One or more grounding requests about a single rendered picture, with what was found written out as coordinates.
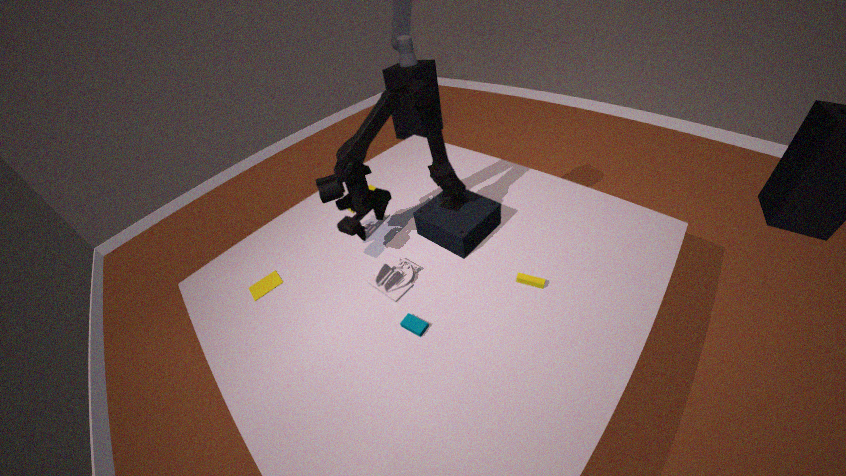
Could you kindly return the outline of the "small teal block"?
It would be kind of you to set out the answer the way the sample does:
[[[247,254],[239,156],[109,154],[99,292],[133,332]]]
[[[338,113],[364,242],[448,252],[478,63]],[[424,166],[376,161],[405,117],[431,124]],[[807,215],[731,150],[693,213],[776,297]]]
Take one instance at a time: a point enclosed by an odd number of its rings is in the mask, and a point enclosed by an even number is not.
[[[429,324],[408,313],[400,322],[400,326],[421,338]]]

